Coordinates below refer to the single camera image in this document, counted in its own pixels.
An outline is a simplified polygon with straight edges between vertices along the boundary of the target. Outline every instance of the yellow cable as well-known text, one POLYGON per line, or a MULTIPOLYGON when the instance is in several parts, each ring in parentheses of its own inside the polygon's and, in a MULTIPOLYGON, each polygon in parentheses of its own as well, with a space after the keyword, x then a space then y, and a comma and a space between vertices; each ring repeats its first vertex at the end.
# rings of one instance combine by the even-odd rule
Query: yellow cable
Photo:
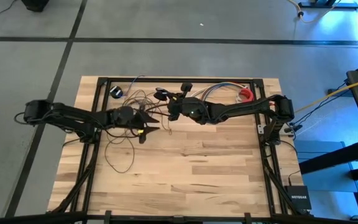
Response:
POLYGON ((340 89, 338 89, 338 90, 336 90, 336 91, 334 91, 334 92, 332 92, 332 93, 330 93, 330 94, 324 96, 323 98, 320 98, 320 99, 318 99, 318 100, 312 102, 312 103, 309 104, 308 106, 304 106, 304 107, 298 109, 298 110, 295 111, 295 112, 297 113, 297 112, 299 112, 299 111, 303 111, 304 109, 307 109, 307 108, 309 108, 309 107, 311 107, 311 106, 313 106, 313 105, 315 105, 315 104, 317 104, 317 103, 319 103, 319 102, 325 100, 326 98, 332 97, 333 95, 335 95, 335 94, 337 94, 337 93, 340 93, 340 92, 342 92, 342 91, 348 90, 348 89, 353 88, 353 87, 355 87, 355 86, 358 86, 358 82, 355 83, 355 84, 351 84, 351 85, 345 86, 344 88, 340 88, 340 89))

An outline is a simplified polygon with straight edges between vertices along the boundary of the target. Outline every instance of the white cable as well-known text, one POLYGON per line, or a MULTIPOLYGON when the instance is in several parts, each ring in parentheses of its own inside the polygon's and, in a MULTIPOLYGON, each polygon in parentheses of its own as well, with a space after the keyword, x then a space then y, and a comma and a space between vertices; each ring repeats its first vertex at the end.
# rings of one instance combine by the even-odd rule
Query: white cable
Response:
POLYGON ((226 83, 230 83, 230 84, 236 85, 236 86, 238 86, 238 87, 240 87, 240 88, 245 88, 245 86, 240 85, 240 84, 236 84, 236 83, 232 83, 232 82, 222 82, 222 83, 217 83, 217 84, 210 85, 210 86, 208 86, 208 87, 202 88, 202 89, 198 90, 197 92, 193 93, 193 94, 191 95, 191 97, 194 97, 194 96, 196 96, 196 95, 199 95, 200 93, 204 92, 204 91, 207 90, 208 88, 211 88, 212 86, 216 86, 216 85, 220 85, 220 84, 226 84, 226 83))
MULTIPOLYGON (((301 7, 293 0, 287 0, 289 1, 290 3, 292 3, 295 7, 296 7, 296 10, 299 12, 303 12, 301 7)), ((339 0, 337 3, 335 3, 335 5, 332 6, 332 8, 328 9, 325 13, 323 13, 321 16, 318 16, 316 19, 313 19, 312 21, 305 21, 303 19, 303 16, 300 15, 298 16, 300 18, 300 20, 302 22, 304 22, 305 24, 310 24, 310 23, 314 23, 314 22, 317 22, 319 19, 321 19, 323 16, 325 16, 327 13, 331 12, 342 0, 339 0)))

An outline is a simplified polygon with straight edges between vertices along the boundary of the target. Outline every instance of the black floor stripe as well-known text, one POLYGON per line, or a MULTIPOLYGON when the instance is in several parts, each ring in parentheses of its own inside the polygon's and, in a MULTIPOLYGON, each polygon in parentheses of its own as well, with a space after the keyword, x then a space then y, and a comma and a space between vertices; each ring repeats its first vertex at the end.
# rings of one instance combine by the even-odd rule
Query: black floor stripe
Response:
POLYGON ((67 42, 68 37, 0 37, 0 42, 67 42))
MULTIPOLYGON (((75 22, 75 30, 80 23, 75 22)), ((171 44, 255 44, 255 45, 313 45, 358 46, 358 40, 252 40, 252 39, 191 39, 191 38, 96 38, 75 37, 0 37, 0 42, 81 42, 81 43, 171 43, 171 44)))
MULTIPOLYGON (((78 31, 78 28, 80 26, 80 22, 81 22, 87 2, 88 2, 88 0, 82 0, 80 9, 78 10, 77 17, 75 19, 73 28, 70 33, 70 37, 66 44, 65 50, 62 55, 62 59, 60 60, 55 78, 53 79, 52 86, 51 86, 49 94, 48 94, 47 99, 50 101, 53 101, 55 99, 57 88, 59 87, 60 80, 62 79, 62 75, 63 75, 64 69, 66 67, 66 64, 67 64, 67 60, 68 60, 68 56, 70 54, 71 47, 73 46, 73 38, 75 37, 75 35, 78 31)), ((7 208, 7 211, 5 214, 6 218, 14 217, 14 215, 16 213, 17 206, 19 205, 20 198, 22 197, 25 183, 27 182, 27 179, 29 177, 31 167, 34 162, 35 155, 37 153, 37 149, 40 144, 44 129, 45 129, 45 125, 43 124, 43 125, 38 125, 37 129, 35 130, 35 134, 32 138, 29 152, 25 158, 22 172, 19 176, 19 180, 17 181, 15 190, 13 192, 11 201, 9 202, 9 205, 8 205, 8 208, 7 208)))
POLYGON ((91 38, 76 37, 82 43, 176 43, 176 44, 255 44, 255 45, 346 45, 358 46, 358 40, 243 40, 182 38, 91 38))

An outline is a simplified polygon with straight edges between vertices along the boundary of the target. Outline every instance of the red object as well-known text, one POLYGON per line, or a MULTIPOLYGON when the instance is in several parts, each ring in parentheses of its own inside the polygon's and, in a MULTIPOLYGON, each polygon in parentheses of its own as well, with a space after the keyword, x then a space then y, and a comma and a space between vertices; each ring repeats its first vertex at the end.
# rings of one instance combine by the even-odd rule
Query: red object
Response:
POLYGON ((243 103, 251 102, 254 100, 254 94, 248 88, 242 88, 239 92, 239 97, 243 96, 241 100, 243 103))

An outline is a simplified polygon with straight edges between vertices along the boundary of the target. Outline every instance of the table leg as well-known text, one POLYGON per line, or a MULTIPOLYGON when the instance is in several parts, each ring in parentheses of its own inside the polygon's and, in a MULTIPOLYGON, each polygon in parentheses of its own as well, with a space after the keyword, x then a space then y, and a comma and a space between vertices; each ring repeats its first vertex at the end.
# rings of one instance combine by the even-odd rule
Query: table leg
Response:
POLYGON ((299 163, 302 174, 358 160, 358 143, 299 163))

